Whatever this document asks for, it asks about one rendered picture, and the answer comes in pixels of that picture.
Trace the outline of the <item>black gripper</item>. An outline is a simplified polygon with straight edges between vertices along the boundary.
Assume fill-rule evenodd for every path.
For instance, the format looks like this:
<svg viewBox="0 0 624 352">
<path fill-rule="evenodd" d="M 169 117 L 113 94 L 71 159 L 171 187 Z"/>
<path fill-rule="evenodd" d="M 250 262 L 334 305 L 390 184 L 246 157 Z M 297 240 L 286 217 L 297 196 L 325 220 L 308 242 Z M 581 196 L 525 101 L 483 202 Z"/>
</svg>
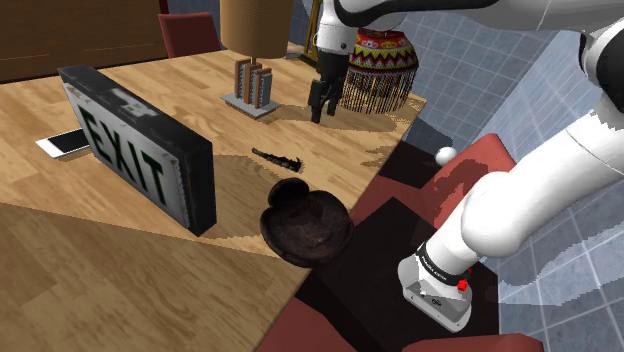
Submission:
<svg viewBox="0 0 624 352">
<path fill-rule="evenodd" d="M 319 52 L 321 80 L 313 80 L 310 86 L 308 105 L 311 108 L 311 121 L 318 124 L 321 119 L 323 97 L 326 97 L 326 113 L 334 116 L 342 97 L 342 89 L 348 72 L 349 56 L 325 51 Z"/>
</svg>

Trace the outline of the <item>small white ball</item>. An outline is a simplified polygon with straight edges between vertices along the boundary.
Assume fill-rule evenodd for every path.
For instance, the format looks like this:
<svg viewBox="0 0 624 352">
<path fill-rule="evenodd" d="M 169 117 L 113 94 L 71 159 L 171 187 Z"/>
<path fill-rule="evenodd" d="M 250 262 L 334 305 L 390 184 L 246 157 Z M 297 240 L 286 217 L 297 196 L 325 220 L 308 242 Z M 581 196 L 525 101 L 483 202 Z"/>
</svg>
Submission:
<svg viewBox="0 0 624 352">
<path fill-rule="evenodd" d="M 440 167 L 443 167 L 449 161 L 455 158 L 457 154 L 458 154 L 457 150 L 451 146 L 442 147 L 435 154 L 435 162 Z"/>
</svg>

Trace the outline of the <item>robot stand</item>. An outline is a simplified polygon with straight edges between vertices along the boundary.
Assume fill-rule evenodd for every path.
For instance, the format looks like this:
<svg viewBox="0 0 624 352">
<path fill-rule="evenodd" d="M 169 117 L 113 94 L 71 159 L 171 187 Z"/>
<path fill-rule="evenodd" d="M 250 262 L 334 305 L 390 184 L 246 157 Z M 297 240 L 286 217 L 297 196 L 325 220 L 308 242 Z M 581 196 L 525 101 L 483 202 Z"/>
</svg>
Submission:
<svg viewBox="0 0 624 352">
<path fill-rule="evenodd" d="M 493 133 L 443 167 L 399 143 L 351 211 L 349 246 L 308 274 L 256 352 L 545 352 L 535 338 L 499 333 L 497 276 L 486 266 L 471 269 L 473 312 L 458 333 L 410 304 L 397 274 L 479 178 L 514 165 Z"/>
</svg>

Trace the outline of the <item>black serrated knife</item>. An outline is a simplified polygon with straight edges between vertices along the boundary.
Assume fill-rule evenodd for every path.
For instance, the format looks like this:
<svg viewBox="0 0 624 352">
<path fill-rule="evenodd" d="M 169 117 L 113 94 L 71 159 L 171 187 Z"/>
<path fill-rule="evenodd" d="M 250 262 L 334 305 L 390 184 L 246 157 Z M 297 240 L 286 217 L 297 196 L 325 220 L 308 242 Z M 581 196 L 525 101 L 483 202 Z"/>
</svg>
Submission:
<svg viewBox="0 0 624 352">
<path fill-rule="evenodd" d="M 274 154 L 265 153 L 256 148 L 252 149 L 252 153 L 267 161 L 270 161 L 273 164 L 289 169 L 293 172 L 299 172 L 302 167 L 302 160 L 300 158 L 292 160 L 284 156 L 276 156 Z"/>
</svg>

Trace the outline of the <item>black exit sign box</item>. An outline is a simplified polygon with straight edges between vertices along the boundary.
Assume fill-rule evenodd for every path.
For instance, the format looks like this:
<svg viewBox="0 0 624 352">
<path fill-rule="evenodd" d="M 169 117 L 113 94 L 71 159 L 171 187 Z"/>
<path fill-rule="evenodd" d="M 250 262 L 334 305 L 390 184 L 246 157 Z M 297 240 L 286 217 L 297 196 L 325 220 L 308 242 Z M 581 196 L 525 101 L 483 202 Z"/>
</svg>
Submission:
<svg viewBox="0 0 624 352">
<path fill-rule="evenodd" d="M 99 161 L 195 236 L 217 223 L 208 139 L 91 66 L 58 73 Z"/>
</svg>

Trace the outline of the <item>white smartphone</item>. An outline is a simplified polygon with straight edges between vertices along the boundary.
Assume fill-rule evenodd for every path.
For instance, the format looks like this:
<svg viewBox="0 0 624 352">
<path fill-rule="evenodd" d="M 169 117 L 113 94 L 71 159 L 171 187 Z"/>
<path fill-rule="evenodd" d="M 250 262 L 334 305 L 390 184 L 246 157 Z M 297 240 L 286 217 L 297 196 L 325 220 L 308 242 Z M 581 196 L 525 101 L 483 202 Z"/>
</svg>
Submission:
<svg viewBox="0 0 624 352">
<path fill-rule="evenodd" d="M 37 140 L 36 145 L 51 158 L 60 159 L 86 150 L 89 142 L 83 130 L 78 128 Z"/>
</svg>

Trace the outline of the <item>wooden table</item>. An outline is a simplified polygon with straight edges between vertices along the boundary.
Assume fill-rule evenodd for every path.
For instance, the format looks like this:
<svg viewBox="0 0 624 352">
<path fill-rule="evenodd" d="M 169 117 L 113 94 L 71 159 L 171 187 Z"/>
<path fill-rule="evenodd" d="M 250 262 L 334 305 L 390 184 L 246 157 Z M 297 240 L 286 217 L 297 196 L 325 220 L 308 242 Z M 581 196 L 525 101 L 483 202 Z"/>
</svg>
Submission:
<svg viewBox="0 0 624 352">
<path fill-rule="evenodd" d="M 353 206 L 424 101 L 313 123 L 316 73 L 268 62 L 279 108 L 226 105 L 236 54 L 110 68 L 107 75 L 214 147 L 217 224 L 195 236 L 92 154 L 50 158 L 41 138 L 77 127 L 57 77 L 0 85 L 0 352 L 252 352 L 306 271 L 264 243 L 259 218 L 300 158 L 301 177 Z"/>
</svg>

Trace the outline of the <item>table lamp with tan shade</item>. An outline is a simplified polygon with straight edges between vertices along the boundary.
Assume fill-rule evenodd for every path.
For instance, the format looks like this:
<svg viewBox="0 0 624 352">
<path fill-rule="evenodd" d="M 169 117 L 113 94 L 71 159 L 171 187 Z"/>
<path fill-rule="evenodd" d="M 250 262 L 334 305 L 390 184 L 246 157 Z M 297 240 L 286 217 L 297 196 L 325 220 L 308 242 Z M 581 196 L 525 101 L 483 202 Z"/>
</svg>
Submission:
<svg viewBox="0 0 624 352">
<path fill-rule="evenodd" d="M 220 0 L 222 44 L 240 54 L 234 63 L 231 107 L 258 119 L 280 105 L 271 99 L 272 70 L 261 59 L 286 55 L 294 0 Z"/>
</svg>

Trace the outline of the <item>colourful patterned fringed lampshade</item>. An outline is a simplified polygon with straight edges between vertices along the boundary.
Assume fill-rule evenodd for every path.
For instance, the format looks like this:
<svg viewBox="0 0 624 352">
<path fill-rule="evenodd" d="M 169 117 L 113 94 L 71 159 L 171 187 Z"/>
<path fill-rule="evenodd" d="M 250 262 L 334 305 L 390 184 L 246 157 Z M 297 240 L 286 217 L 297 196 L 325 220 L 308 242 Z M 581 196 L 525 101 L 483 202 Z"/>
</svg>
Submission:
<svg viewBox="0 0 624 352">
<path fill-rule="evenodd" d="M 403 32 L 360 28 L 340 105 L 364 114 L 393 112 L 405 104 L 418 67 L 415 49 Z"/>
</svg>

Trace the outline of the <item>brown wooden cabinet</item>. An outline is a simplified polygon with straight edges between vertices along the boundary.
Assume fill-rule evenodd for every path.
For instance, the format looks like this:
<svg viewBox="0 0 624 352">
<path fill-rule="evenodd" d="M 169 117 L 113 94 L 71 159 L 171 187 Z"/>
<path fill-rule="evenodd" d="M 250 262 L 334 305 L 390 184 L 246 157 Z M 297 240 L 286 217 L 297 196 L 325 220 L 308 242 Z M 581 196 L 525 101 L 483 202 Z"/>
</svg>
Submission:
<svg viewBox="0 0 624 352">
<path fill-rule="evenodd" d="M 167 0 L 0 0 L 0 83 L 166 56 Z"/>
</svg>

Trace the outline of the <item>red chair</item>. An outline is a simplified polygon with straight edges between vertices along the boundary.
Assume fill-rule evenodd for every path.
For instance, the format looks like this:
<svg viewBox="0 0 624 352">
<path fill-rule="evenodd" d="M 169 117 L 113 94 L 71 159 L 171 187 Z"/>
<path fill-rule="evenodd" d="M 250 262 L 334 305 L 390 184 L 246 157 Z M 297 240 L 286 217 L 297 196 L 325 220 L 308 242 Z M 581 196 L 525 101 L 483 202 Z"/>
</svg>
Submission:
<svg viewBox="0 0 624 352">
<path fill-rule="evenodd" d="M 159 14 L 167 55 L 177 58 L 221 50 L 221 44 L 209 12 Z"/>
</svg>

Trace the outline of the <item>dark brown wooden bowl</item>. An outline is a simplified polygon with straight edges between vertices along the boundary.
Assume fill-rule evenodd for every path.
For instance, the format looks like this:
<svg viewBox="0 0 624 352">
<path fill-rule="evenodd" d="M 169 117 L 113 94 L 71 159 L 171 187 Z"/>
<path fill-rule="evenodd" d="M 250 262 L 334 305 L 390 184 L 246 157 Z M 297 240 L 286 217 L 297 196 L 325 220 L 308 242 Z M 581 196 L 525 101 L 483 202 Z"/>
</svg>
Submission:
<svg viewBox="0 0 624 352">
<path fill-rule="evenodd" d="M 260 217 L 266 244 L 287 262 L 303 268 L 325 265 L 348 246 L 354 224 L 343 203 L 300 178 L 278 181 Z"/>
</svg>

